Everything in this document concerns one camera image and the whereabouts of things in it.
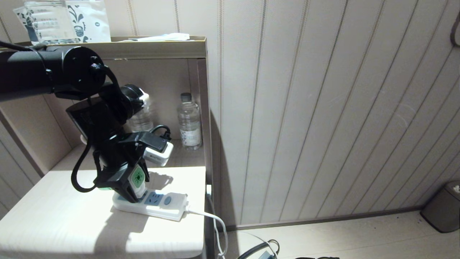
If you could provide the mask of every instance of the power strip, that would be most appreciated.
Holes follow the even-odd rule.
[[[131,203],[115,193],[112,197],[117,210],[149,215],[180,221],[187,207],[187,194],[162,194],[156,190],[146,189],[137,203]]]

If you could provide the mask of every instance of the plastic bottle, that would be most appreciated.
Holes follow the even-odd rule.
[[[23,0],[39,42],[79,43],[64,0]]]
[[[140,96],[139,99],[144,101],[142,110],[138,111],[131,117],[131,119],[128,120],[128,125],[131,128],[131,131],[151,131],[154,125],[152,120],[152,105],[150,101],[150,96],[138,87],[131,85],[126,85],[124,87],[129,87],[134,91],[140,90],[142,93],[138,93],[138,95]]]
[[[198,105],[192,101],[190,93],[180,95],[182,104],[177,108],[180,138],[186,150],[196,150],[201,146],[201,121]]]

